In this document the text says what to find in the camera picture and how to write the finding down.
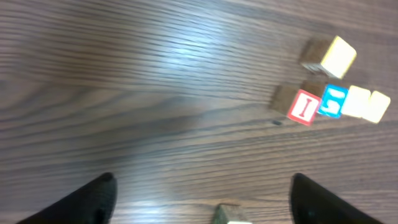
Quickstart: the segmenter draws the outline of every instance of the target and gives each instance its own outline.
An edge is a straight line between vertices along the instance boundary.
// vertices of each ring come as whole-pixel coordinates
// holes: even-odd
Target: wood grain
[[[219,203],[291,223],[296,172],[395,223],[397,20],[395,0],[0,1],[0,222],[109,171],[112,223],[209,223]],[[268,109],[312,78],[320,35],[357,50],[347,82],[392,98],[378,125]]]

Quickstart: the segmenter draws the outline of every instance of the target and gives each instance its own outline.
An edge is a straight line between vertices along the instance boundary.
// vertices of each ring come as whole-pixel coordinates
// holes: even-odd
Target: yellow block
[[[369,99],[368,108],[363,115],[363,119],[377,124],[386,112],[390,102],[391,99],[388,96],[374,91]]]
[[[356,118],[362,118],[364,112],[368,108],[370,96],[370,90],[354,85],[350,86],[341,113]]]
[[[336,36],[321,61],[323,70],[342,79],[356,58],[356,51],[341,37]]]

